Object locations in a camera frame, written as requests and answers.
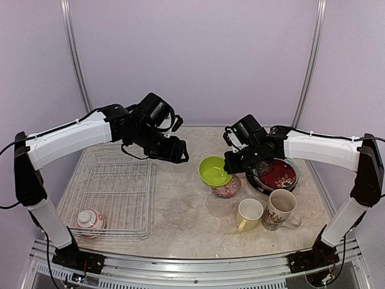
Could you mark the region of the small black square plate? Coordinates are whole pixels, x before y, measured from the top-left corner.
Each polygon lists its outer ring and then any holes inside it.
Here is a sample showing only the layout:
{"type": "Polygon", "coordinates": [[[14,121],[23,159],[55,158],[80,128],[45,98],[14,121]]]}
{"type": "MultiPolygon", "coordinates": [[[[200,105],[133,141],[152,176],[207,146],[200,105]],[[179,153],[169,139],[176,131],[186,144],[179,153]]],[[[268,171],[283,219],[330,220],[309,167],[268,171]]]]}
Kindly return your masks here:
{"type": "Polygon", "coordinates": [[[289,189],[295,186],[298,181],[294,167],[288,161],[280,159],[260,163],[256,176],[263,185],[273,189],[289,189]]]}

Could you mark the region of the light green flower plate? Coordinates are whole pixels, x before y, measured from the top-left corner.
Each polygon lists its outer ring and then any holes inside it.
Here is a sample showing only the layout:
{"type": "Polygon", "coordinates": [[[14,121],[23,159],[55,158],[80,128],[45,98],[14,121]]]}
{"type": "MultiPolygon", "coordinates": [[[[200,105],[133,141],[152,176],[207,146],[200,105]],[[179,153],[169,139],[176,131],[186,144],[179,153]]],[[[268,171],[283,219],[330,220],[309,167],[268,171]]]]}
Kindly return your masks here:
{"type": "MultiPolygon", "coordinates": [[[[296,171],[296,173],[297,173],[298,181],[299,181],[299,179],[300,179],[300,171],[299,171],[297,165],[296,165],[291,159],[289,159],[289,158],[285,158],[284,160],[288,161],[288,162],[294,167],[294,169],[295,169],[295,171],[296,171]]],[[[256,168],[256,169],[253,169],[253,173],[254,173],[255,175],[256,175],[256,173],[257,173],[257,168],[256,168]]]]}

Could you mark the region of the blue white patterned bowl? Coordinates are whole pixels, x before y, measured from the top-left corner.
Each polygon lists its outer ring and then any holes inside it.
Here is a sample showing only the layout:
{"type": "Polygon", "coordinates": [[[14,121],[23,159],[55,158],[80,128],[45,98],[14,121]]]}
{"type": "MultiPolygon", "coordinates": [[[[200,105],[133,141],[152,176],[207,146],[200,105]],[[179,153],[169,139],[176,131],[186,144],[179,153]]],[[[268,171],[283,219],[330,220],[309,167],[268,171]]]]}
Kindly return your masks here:
{"type": "Polygon", "coordinates": [[[216,196],[228,199],[234,197],[240,191],[241,187],[241,179],[236,175],[232,175],[232,178],[228,183],[220,187],[212,187],[212,191],[216,196]]]}

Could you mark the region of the green bowl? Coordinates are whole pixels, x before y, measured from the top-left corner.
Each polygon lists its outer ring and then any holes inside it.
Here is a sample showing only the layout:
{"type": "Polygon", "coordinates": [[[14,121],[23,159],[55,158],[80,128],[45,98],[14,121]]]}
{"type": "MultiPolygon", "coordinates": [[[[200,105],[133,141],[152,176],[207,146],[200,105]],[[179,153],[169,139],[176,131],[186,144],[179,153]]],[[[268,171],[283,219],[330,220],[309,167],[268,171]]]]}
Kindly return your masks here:
{"type": "Polygon", "coordinates": [[[232,175],[224,170],[224,158],[210,156],[201,160],[198,166],[198,174],[204,184],[210,187],[221,187],[227,184],[232,175]]]}

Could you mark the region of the pale yellow mug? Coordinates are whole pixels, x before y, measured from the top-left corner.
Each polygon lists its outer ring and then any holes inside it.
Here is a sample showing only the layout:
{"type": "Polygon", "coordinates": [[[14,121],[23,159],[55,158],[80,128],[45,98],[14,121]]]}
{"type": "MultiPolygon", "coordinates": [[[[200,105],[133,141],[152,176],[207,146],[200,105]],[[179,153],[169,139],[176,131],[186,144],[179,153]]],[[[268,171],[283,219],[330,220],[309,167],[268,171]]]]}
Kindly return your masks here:
{"type": "Polygon", "coordinates": [[[237,231],[244,232],[254,229],[259,223],[263,212],[264,207],[257,199],[242,200],[236,213],[237,231]]]}

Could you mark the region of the teal patterned mug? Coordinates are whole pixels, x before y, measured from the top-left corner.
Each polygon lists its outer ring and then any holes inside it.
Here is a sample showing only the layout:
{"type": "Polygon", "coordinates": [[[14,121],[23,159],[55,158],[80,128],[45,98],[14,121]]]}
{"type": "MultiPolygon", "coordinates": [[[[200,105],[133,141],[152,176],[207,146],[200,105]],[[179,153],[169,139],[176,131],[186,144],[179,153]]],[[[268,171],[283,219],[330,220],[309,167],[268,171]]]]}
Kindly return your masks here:
{"type": "Polygon", "coordinates": [[[262,216],[262,225],[269,231],[276,231],[282,226],[297,229],[302,218],[295,211],[297,199],[293,193],[285,189],[274,190],[268,199],[262,216]]]}

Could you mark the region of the black striped rim plate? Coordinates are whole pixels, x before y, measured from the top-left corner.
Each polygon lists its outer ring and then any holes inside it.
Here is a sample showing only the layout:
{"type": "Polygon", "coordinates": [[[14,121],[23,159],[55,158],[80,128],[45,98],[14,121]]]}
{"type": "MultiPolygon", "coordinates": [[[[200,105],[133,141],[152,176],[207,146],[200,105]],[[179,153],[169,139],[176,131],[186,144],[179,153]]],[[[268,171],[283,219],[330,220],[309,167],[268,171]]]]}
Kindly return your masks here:
{"type": "Polygon", "coordinates": [[[283,188],[285,190],[289,190],[290,192],[294,192],[295,188],[298,184],[298,179],[296,176],[291,178],[291,181],[287,178],[287,181],[283,181],[282,184],[274,184],[274,185],[268,185],[265,183],[259,176],[256,176],[253,173],[253,170],[247,170],[245,172],[245,177],[247,179],[247,182],[250,184],[250,186],[256,190],[258,193],[268,197],[270,194],[276,190],[283,188]]]}

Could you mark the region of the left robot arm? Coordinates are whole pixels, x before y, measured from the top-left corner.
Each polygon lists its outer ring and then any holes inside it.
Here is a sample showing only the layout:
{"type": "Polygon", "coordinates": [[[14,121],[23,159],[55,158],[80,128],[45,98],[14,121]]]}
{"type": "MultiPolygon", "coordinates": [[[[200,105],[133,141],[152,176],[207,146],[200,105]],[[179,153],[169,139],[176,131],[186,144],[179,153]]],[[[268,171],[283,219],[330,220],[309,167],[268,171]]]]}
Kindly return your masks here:
{"type": "Polygon", "coordinates": [[[186,142],[173,135],[182,123],[166,101],[149,93],[128,107],[107,105],[47,131],[30,135],[20,132],[6,146],[14,149],[16,203],[27,208],[61,259],[73,268],[80,267],[84,254],[49,199],[40,169],[77,151],[117,141],[122,143],[122,152],[137,145],[152,160],[185,163],[189,160],[186,142]]]}

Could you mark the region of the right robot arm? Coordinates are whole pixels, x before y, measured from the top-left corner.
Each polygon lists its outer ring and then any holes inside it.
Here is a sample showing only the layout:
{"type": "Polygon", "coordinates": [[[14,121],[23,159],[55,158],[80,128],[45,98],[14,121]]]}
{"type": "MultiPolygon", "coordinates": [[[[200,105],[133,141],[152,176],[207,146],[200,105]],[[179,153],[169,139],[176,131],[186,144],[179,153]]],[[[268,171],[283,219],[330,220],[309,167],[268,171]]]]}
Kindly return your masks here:
{"type": "Polygon", "coordinates": [[[229,174],[255,169],[273,159],[303,160],[345,170],[354,175],[346,201],[321,230],[308,253],[308,263],[321,267],[331,250],[365,216],[367,210],[384,198],[384,163],[378,142],[372,134],[361,137],[318,134],[284,125],[265,129],[248,114],[225,127],[223,139],[230,147],[224,154],[224,169],[229,174]]]}

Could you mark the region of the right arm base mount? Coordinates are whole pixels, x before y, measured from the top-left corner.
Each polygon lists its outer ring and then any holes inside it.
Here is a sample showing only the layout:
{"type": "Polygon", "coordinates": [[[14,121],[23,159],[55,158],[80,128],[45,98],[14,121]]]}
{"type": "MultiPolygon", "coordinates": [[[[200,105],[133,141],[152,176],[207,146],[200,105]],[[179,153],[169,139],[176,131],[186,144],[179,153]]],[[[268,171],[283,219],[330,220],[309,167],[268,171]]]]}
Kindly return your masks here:
{"type": "Polygon", "coordinates": [[[321,240],[319,234],[309,250],[297,251],[287,256],[291,273],[305,272],[340,261],[336,246],[330,247],[321,240]]]}

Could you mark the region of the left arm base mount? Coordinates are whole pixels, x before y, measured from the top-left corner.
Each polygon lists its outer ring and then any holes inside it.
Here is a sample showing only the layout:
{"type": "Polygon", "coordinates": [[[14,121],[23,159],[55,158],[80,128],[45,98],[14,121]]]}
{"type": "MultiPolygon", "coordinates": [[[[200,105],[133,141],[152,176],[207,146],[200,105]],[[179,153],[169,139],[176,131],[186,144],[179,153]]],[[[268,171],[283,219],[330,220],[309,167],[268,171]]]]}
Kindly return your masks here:
{"type": "Polygon", "coordinates": [[[55,249],[52,261],[54,264],[69,269],[100,275],[104,267],[105,256],[81,250],[76,240],[72,239],[68,246],[55,249]]]}

